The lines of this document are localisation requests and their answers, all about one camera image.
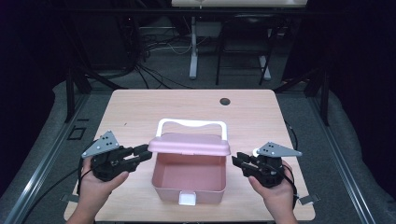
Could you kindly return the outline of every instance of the white desk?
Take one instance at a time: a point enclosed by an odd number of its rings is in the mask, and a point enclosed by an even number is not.
[[[306,6],[307,0],[172,0],[173,7],[295,7]],[[196,79],[198,67],[198,48],[196,47],[196,22],[191,19],[191,64],[190,79]],[[260,64],[265,65],[265,58],[260,57]],[[269,69],[265,71],[264,80],[270,80]]]
[[[222,105],[221,98],[230,99]],[[292,147],[276,96],[267,90],[143,90],[114,91],[108,103],[96,138],[111,130],[119,143],[135,147],[148,143],[156,134],[160,119],[222,120],[228,127],[232,155],[241,151],[251,154],[253,148],[273,141]],[[165,127],[164,132],[186,131],[180,125]],[[219,133],[219,127],[206,127],[196,133]],[[293,170],[295,185],[301,196],[308,195],[296,158],[284,158]],[[151,185],[156,153],[131,173],[119,188],[113,190],[97,221],[135,222],[244,222],[273,220],[262,198],[249,185],[240,168],[227,158],[226,189],[219,204],[183,206],[163,202]],[[76,209],[69,203],[64,212],[68,219]],[[298,220],[315,217],[311,204],[296,204]]]

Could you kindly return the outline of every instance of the person's left hand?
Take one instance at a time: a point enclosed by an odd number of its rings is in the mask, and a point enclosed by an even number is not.
[[[111,191],[128,178],[129,173],[126,171],[108,182],[96,178],[91,171],[91,158],[86,158],[83,162],[78,206],[67,223],[93,223]]]

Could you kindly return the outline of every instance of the box lid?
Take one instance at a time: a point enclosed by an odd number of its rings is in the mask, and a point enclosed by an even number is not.
[[[221,126],[221,136],[215,134],[196,133],[162,134],[165,122],[176,122],[189,127],[218,124]],[[227,141],[227,126],[224,122],[190,119],[160,120],[156,137],[148,143],[148,150],[152,152],[176,153],[183,155],[227,156],[231,154],[230,145]]]

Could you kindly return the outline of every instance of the dark background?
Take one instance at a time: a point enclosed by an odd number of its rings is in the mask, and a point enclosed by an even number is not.
[[[122,32],[107,37],[117,44],[111,53],[122,57],[121,60],[90,57],[108,52],[90,52],[95,46],[87,46],[89,38],[99,38],[108,29],[119,29],[109,25],[119,21],[106,19],[108,26],[102,26],[102,34],[81,37],[77,26],[66,33],[59,18],[43,10],[48,6],[46,1],[34,0],[2,1],[0,6],[1,141],[6,143],[1,149],[1,194],[18,172],[48,117],[54,101],[52,88],[65,80],[71,64],[93,67],[102,66],[105,61],[110,67],[125,69],[134,59],[133,49],[123,42]],[[339,97],[358,134],[362,159],[378,184],[396,198],[395,3],[310,0],[307,8],[348,13],[302,19],[284,79],[303,75],[330,55],[331,90]],[[76,20],[70,19],[66,25]],[[79,36],[80,42],[70,41],[74,35]]]

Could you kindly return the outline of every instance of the open pink toolbox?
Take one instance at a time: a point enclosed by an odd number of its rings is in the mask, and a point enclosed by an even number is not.
[[[221,136],[163,133],[165,122],[187,127],[221,126]],[[231,154],[222,121],[162,119],[148,150],[157,152],[152,185],[164,201],[195,205],[220,203],[226,186],[226,156]]]

